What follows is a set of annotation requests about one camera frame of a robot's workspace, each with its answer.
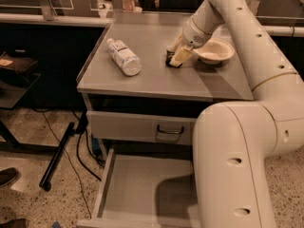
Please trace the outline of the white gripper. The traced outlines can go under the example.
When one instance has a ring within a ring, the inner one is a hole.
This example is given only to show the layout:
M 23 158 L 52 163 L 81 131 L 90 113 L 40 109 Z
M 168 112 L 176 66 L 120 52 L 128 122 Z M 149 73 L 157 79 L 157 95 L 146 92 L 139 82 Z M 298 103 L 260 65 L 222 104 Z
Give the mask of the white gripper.
M 213 25 L 207 21 L 196 20 L 190 17 L 175 39 L 174 43 L 167 47 L 167 51 L 175 53 L 171 62 L 184 63 L 193 56 L 193 48 L 203 47 L 212 37 Z

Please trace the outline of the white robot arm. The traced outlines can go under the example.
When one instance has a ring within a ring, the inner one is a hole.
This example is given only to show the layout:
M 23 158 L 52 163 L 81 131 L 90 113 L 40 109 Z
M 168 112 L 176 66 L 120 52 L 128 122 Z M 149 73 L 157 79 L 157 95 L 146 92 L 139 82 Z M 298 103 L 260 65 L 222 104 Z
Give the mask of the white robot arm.
M 197 118 L 193 165 L 201 228 L 276 228 L 264 161 L 304 145 L 304 82 L 249 3 L 204 0 L 169 49 L 169 63 L 178 67 L 226 25 L 254 96 L 213 104 Z

